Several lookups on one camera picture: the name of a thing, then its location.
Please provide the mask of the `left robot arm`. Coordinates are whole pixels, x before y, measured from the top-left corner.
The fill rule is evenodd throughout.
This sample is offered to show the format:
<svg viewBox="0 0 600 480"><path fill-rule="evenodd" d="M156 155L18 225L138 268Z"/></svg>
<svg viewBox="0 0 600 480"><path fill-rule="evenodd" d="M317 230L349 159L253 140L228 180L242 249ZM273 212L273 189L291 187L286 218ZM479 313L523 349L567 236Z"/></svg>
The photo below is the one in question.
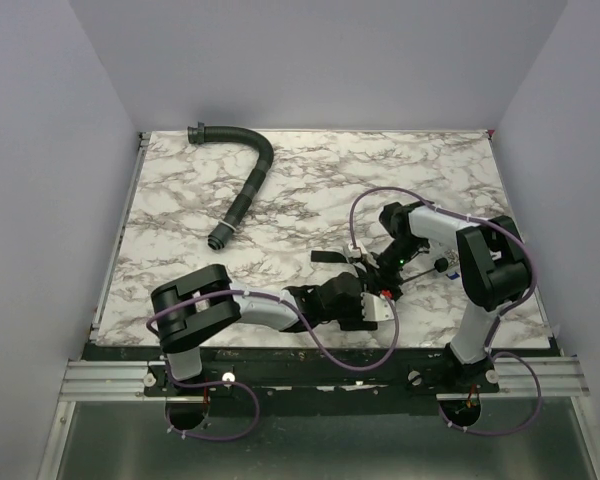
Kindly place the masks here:
<svg viewBox="0 0 600 480"><path fill-rule="evenodd" d="M322 285L278 293L251 290L213 264L163 284L150 295L163 354L177 381L200 380L200 346L235 323L298 333L335 321L343 331L372 331L393 317L387 301L342 273Z"/></svg>

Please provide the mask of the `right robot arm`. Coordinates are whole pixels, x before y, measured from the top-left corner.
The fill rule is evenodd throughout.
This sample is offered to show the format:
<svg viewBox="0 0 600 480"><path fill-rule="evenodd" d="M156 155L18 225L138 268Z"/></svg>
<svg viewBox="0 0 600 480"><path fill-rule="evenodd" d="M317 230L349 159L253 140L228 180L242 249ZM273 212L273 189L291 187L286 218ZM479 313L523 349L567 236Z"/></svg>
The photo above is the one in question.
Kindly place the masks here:
<svg viewBox="0 0 600 480"><path fill-rule="evenodd" d="M531 265L514 220L505 215L486 222L462 220L422 202L394 202L383 208L379 221L392 241L374 256L375 288L394 300L406 282L401 270L421 251L437 243L457 252L468 302L459 330L443 350L435 381L449 387L471 381L489 368L485 347L495 334L500 309L531 287Z"/></svg>

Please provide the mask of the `black folding umbrella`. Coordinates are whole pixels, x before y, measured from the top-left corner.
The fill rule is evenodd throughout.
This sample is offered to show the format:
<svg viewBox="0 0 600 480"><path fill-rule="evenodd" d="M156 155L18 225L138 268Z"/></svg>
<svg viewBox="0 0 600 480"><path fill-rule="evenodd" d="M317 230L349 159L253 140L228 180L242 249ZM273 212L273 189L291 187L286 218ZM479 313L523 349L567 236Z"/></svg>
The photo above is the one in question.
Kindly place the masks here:
<svg viewBox="0 0 600 480"><path fill-rule="evenodd" d="M415 251L415 257L421 253L427 253L427 250ZM379 254L370 253L367 257L358 262L351 262L347 259L344 253L336 251L326 250L313 250L311 252L311 261L314 263L328 263L328 264L345 264L349 267L350 273L354 276L357 282L360 284L363 292L368 292L374 295L384 295L393 300L398 300L403 296L403 286L407 283L413 282L420 277L426 276L433 273L433 267L429 267L427 270L418 274L404 277L401 271L402 284L401 285L388 285L384 283L378 277L378 265L376 263L376 257Z"/></svg>

